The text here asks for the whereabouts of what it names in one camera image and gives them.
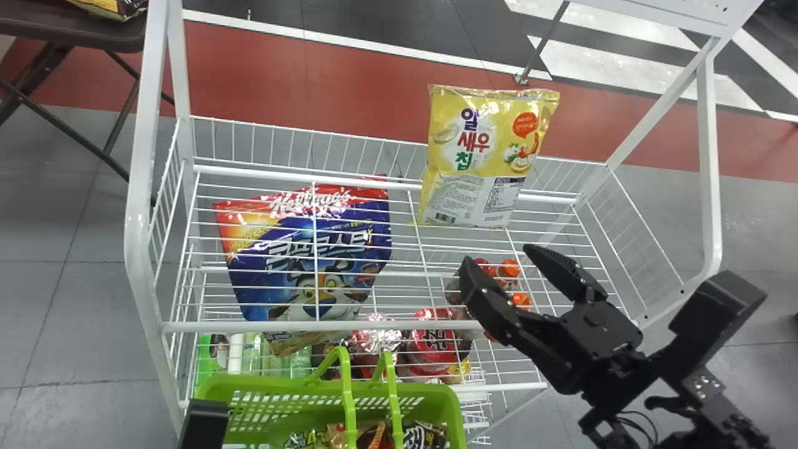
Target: orange bottle cap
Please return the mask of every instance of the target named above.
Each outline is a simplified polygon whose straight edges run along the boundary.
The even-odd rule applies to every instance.
[[[502,266],[499,267],[499,274],[502,277],[518,277],[521,274],[521,267],[515,259],[502,260]]]
[[[513,293],[512,302],[520,307],[530,307],[532,305],[532,300],[526,293]]]

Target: barcode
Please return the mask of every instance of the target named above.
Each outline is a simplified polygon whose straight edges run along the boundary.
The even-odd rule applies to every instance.
[[[447,223],[454,223],[454,217],[450,217],[445,213],[435,213],[435,219],[440,221],[445,221]]]

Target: green plastic basket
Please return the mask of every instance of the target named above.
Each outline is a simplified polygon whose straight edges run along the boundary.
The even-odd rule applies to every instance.
[[[321,380],[335,360],[341,361],[341,379]],[[349,448],[356,449],[358,419],[390,419],[397,448],[402,447],[402,420],[445,424],[451,447],[466,448],[460,401],[448,386],[397,383],[388,352],[380,357],[372,379],[352,382],[350,372],[348,351],[337,347],[304,379],[215,374],[196,397],[226,402],[231,415],[224,442],[255,449],[283,447],[292,435],[308,440],[325,435],[332,423],[346,425]],[[382,372],[385,382],[378,374]]]

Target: yellow package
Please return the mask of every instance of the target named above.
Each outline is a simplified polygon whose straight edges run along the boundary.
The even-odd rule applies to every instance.
[[[429,97],[421,222],[507,226],[559,93],[431,85]]]

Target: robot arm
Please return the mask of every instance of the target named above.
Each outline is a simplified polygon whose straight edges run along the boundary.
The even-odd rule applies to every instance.
[[[523,250],[574,307],[560,317],[519,309],[466,257],[460,266],[466,308],[500,343],[529,357],[557,392],[583,393],[592,408],[579,426],[597,447],[638,447],[618,413],[662,378],[678,396],[650,397],[646,407],[685,416],[695,428],[669,435],[657,448],[771,448],[768,436],[723,396],[725,387],[704,366],[765,293],[729,271],[713,276],[671,321],[676,338],[646,356],[637,350],[642,332],[606,300],[606,291],[587,270],[548,248],[526,244]],[[612,429],[607,435],[596,430],[602,422]]]

